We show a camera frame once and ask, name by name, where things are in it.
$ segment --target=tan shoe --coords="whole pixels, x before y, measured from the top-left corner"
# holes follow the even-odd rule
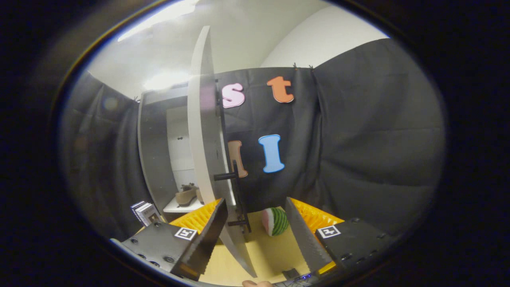
[[[198,189],[193,185],[182,185],[182,191],[175,194],[175,200],[179,206],[188,206],[191,201],[196,197],[196,190]]]

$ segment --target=shelf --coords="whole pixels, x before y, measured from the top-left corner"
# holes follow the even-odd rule
[[[172,201],[170,201],[169,204],[167,204],[167,206],[165,206],[165,208],[163,208],[163,212],[166,212],[166,213],[188,213],[190,211],[194,211],[194,210],[197,210],[199,208],[201,208],[203,206],[203,204],[201,204],[198,199],[195,197],[190,205],[188,206],[181,206],[179,207],[179,205],[177,204],[177,200],[175,200],[175,197],[172,199]]]

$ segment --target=table surface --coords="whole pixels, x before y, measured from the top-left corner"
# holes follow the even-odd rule
[[[282,271],[295,268],[300,275],[308,274],[310,269],[304,261],[291,227],[278,236],[269,236],[262,225],[261,212],[248,214],[252,232],[246,234],[246,247],[258,275],[250,276],[221,243],[217,244],[211,255],[201,282],[241,286],[242,281],[285,281]]]

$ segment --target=pink letter s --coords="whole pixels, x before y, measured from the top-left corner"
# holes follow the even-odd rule
[[[244,103],[244,94],[241,93],[243,86],[239,83],[226,85],[221,90],[223,97],[223,107],[233,108],[240,106]]]

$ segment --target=black bracket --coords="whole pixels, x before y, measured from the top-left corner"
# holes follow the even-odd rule
[[[238,206],[239,216],[237,221],[230,221],[228,222],[228,225],[229,226],[246,225],[248,232],[251,233],[251,226],[248,220],[248,214],[246,212],[244,201],[242,200],[242,196],[240,193],[239,170],[237,168],[237,162],[236,160],[233,160],[233,162],[234,171],[231,173],[214,175],[214,181],[231,179],[232,190],[234,191],[234,198]]]

